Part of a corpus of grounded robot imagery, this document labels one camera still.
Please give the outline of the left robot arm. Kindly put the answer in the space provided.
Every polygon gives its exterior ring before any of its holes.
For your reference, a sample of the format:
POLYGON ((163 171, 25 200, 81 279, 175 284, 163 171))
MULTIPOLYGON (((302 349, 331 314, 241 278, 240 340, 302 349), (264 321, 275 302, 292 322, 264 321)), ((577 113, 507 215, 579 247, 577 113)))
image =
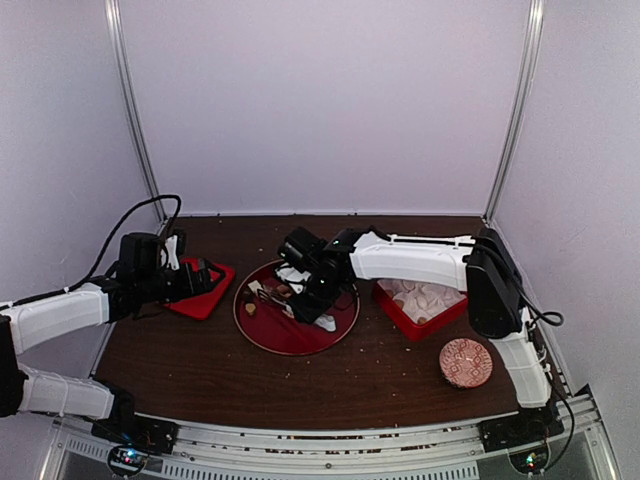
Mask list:
POLYGON ((22 365, 18 356, 54 338, 138 314, 148 303, 173 304, 207 295, 226 272, 205 259, 158 267, 150 273, 90 279, 75 290, 1 307, 1 415, 51 413, 103 420, 123 444, 137 442, 144 424, 128 408, 133 401, 91 379, 22 365))

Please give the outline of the metal serving tongs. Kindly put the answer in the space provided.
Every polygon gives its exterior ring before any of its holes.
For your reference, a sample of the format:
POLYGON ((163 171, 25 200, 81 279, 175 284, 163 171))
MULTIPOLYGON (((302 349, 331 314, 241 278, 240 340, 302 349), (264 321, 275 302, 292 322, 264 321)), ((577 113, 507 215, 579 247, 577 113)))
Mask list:
POLYGON ((289 305, 288 298, 281 295, 277 290, 264 290, 259 288, 256 293, 257 298, 267 304, 277 305, 289 315, 293 314, 293 310, 289 305))

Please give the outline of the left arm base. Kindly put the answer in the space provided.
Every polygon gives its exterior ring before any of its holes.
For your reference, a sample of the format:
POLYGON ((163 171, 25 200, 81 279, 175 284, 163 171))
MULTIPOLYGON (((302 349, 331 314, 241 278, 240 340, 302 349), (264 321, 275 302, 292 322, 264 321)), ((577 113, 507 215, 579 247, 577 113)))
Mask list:
POLYGON ((94 437, 112 443, 106 465, 120 479, 131 479, 154 460, 171 454, 179 431, 175 422, 137 414, 102 420, 86 417, 85 420, 91 424, 94 437))

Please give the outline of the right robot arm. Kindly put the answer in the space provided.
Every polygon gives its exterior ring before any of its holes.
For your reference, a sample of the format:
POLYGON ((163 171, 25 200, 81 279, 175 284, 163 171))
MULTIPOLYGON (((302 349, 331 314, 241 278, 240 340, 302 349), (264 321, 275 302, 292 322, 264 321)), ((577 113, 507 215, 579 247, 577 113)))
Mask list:
POLYGON ((530 442, 550 426, 551 377, 534 330, 539 322, 558 326, 563 317, 528 298, 495 230, 431 238, 344 229, 325 240, 299 227, 278 254, 284 263, 276 276, 292 289, 288 309, 302 323, 315 323, 358 280, 381 283, 415 324, 466 302, 471 328, 499 353, 524 409, 513 419, 513 433, 530 442))

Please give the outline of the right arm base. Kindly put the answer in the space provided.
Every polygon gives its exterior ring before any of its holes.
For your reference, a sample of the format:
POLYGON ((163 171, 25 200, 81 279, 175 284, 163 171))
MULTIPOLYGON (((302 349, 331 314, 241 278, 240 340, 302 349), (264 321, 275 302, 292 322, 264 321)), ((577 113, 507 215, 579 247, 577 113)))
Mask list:
POLYGON ((478 429, 486 453, 505 451, 511 467, 529 477, 547 469, 551 463, 549 440, 565 431, 557 416, 539 412, 484 420, 478 429))

